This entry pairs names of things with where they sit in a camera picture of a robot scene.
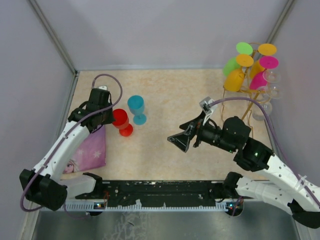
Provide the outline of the blue plastic wine glass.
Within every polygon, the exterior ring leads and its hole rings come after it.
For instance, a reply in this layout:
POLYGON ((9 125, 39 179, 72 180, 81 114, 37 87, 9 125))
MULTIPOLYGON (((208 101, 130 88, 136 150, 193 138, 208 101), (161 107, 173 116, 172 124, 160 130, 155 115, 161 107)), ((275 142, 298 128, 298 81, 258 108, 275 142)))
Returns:
POLYGON ((127 100, 127 105, 130 112, 133 114, 133 122, 136 125, 143 125, 147 121, 147 117, 144 114, 145 102, 140 95, 133 95, 127 100))

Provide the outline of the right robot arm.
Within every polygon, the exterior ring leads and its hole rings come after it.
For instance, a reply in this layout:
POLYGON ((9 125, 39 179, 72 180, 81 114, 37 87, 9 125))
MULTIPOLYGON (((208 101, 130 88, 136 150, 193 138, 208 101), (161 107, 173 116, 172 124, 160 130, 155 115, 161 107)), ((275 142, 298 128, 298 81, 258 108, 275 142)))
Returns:
POLYGON ((229 198, 250 197, 273 205, 293 217, 298 223, 311 228, 320 227, 320 188, 308 182, 284 163, 272 149, 250 137, 251 128, 238 118, 230 117, 219 127, 205 113, 182 125, 183 131, 167 140, 184 153, 195 138, 194 148, 206 143, 229 153, 243 170, 264 176, 272 186, 258 183, 236 172, 229 172, 223 192, 229 198))

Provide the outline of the red plastic wine glass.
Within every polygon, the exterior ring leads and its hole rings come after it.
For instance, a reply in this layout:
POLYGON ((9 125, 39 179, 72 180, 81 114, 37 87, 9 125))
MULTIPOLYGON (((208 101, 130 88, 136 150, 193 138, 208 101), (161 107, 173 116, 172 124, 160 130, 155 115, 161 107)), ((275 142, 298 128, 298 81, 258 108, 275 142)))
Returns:
POLYGON ((119 131, 119 134, 123 137, 129 137, 133 133, 133 126, 129 122, 129 117, 124 109, 118 108, 112 112, 114 121, 113 126, 119 131))

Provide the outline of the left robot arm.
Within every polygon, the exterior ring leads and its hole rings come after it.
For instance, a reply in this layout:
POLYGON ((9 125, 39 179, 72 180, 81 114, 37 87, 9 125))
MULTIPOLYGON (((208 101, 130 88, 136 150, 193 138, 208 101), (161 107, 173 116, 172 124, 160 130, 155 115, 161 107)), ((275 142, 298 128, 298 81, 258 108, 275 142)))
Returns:
POLYGON ((102 126, 114 121, 111 93, 103 85, 93 88, 89 99, 76 108, 69 116, 67 123, 54 145, 33 169, 24 169, 19 180, 23 189, 20 208, 24 200, 56 211, 67 199, 88 194, 97 199, 103 195, 102 178, 93 173, 84 173, 79 177, 61 180, 61 176, 81 143, 102 126))

